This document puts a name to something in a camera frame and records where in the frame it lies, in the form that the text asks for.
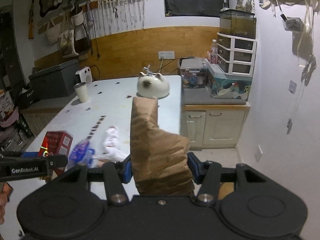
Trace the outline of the left human hand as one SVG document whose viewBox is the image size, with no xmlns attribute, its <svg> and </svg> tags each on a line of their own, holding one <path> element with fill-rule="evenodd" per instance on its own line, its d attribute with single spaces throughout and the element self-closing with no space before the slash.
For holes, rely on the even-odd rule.
<svg viewBox="0 0 320 240">
<path fill-rule="evenodd" d="M 1 189 L 1 194 L 0 194 L 0 224 L 4 224 L 5 221 L 5 207 L 8 203 L 8 200 L 10 198 L 12 192 L 12 188 L 8 183 L 4 183 L 3 187 Z"/>
</svg>

